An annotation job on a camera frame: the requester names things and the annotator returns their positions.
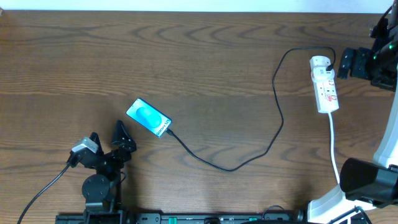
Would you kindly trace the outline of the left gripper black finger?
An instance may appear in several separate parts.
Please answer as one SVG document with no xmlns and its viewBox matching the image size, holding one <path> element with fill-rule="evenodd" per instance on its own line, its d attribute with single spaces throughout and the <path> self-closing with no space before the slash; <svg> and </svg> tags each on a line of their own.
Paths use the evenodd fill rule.
<svg viewBox="0 0 398 224">
<path fill-rule="evenodd" d="M 96 155 L 103 156 L 104 152 L 101 147 L 99 135 L 96 132 L 92 132 L 90 135 L 90 139 L 97 145 Z"/>
<path fill-rule="evenodd" d="M 111 144 L 127 152 L 135 152 L 137 150 L 136 143 L 121 120 L 116 121 Z"/>
</svg>

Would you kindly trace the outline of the blue Galaxy smartphone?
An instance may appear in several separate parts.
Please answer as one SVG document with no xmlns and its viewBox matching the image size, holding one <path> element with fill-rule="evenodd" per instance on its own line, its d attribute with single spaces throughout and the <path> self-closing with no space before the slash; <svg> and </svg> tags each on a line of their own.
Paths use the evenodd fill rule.
<svg viewBox="0 0 398 224">
<path fill-rule="evenodd" d="M 158 138 L 160 138 L 172 124 L 172 120 L 168 116 L 161 113 L 142 98 L 138 98 L 126 111 L 126 114 Z"/>
</svg>

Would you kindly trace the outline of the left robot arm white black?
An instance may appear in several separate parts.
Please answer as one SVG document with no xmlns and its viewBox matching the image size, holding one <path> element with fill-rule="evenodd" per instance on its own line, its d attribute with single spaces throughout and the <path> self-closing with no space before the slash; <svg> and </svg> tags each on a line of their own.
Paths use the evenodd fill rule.
<svg viewBox="0 0 398 224">
<path fill-rule="evenodd" d="M 96 132 L 84 137 L 72 147 L 67 165 L 82 164 L 94 169 L 95 174 L 83 183 L 81 191 L 85 198 L 85 223 L 134 223 L 134 215 L 122 206 L 122 169 L 136 151 L 136 143 L 129 135 L 124 123 L 116 121 L 111 144 L 116 149 L 104 153 Z"/>
</svg>

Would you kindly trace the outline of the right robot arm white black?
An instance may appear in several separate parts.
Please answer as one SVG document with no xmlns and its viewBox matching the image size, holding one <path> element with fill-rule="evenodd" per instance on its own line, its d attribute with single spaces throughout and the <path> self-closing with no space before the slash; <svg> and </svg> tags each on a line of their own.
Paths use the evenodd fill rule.
<svg viewBox="0 0 398 224">
<path fill-rule="evenodd" d="M 355 77 L 372 86 L 397 92 L 397 2 L 371 29 L 371 49 L 347 48 L 337 72 L 329 58 L 310 59 L 311 79 L 319 113 L 330 116 L 338 109 L 334 78 Z M 370 162 L 349 158 L 341 169 L 333 164 L 337 185 L 324 196 L 312 200 L 304 218 L 308 223 L 349 223 L 359 213 L 397 205 L 397 100 L 382 141 Z"/>
</svg>

